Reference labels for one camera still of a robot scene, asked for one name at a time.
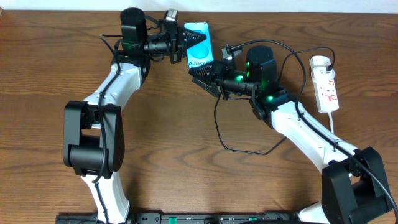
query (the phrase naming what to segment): power plug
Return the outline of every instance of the power plug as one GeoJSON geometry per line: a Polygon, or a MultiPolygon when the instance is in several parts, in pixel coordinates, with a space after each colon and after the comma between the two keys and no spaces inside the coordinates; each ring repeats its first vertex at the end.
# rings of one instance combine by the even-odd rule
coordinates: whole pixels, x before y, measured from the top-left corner
{"type": "Polygon", "coordinates": [[[334,79],[335,70],[330,70],[332,67],[330,59],[317,55],[311,58],[310,64],[319,113],[331,113],[337,110],[339,106],[334,79]]]}

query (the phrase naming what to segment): white wall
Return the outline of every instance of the white wall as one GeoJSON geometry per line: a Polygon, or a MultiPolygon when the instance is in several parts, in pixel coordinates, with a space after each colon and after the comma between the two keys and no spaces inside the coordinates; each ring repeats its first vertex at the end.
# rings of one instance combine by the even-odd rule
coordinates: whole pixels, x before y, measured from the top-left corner
{"type": "Polygon", "coordinates": [[[398,0],[1,0],[3,9],[398,13],[398,0]]]}

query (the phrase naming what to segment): green led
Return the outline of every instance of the green led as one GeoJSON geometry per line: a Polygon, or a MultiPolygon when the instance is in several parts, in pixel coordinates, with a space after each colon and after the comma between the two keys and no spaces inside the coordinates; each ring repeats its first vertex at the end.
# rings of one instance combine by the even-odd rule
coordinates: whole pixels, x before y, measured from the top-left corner
{"type": "Polygon", "coordinates": [[[238,75],[238,76],[236,77],[236,81],[242,81],[242,79],[243,79],[243,75],[238,75]]]}

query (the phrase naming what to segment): wooden surface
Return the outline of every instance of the wooden surface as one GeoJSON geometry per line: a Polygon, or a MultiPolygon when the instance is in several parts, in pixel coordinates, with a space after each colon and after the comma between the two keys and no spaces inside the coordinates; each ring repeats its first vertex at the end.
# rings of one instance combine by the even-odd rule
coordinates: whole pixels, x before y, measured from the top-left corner
{"type": "MultiPolygon", "coordinates": [[[[334,48],[336,133],[380,152],[398,198],[398,15],[181,12],[179,19],[209,22],[216,58],[225,44],[253,39],[295,50],[334,48]]],[[[111,54],[99,34],[119,34],[119,25],[119,12],[6,11],[0,17],[0,223],[53,223],[60,213],[95,212],[88,187],[62,161],[63,109],[108,75],[111,54]]],[[[272,47],[280,66],[288,52],[272,47]]],[[[315,54],[330,56],[302,54],[307,70],[315,54]]],[[[239,60],[243,65],[244,57],[239,60]]],[[[185,59],[153,63],[123,111],[121,178],[134,208],[247,213],[299,210],[320,200],[321,175],[290,141],[263,157],[222,149],[216,99],[187,72],[185,59]]],[[[289,59],[283,83],[296,93],[301,81],[298,63],[289,59]]],[[[328,126],[310,80],[302,101],[328,126]]],[[[246,101],[223,101],[218,114],[230,147],[266,151],[281,138],[246,101]]],[[[375,222],[392,221],[390,213],[375,222]]]]}

